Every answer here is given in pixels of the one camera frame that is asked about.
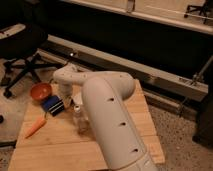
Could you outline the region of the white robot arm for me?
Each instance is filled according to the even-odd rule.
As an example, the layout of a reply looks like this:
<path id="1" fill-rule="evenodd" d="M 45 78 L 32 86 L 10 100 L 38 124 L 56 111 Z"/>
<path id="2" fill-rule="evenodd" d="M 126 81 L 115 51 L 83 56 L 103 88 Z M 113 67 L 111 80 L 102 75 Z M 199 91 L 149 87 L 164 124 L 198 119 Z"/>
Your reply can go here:
<path id="1" fill-rule="evenodd" d="M 53 73 L 59 85 L 80 85 L 84 109 L 110 171 L 158 171 L 124 100 L 135 90 L 127 72 L 75 72 L 72 64 Z"/>

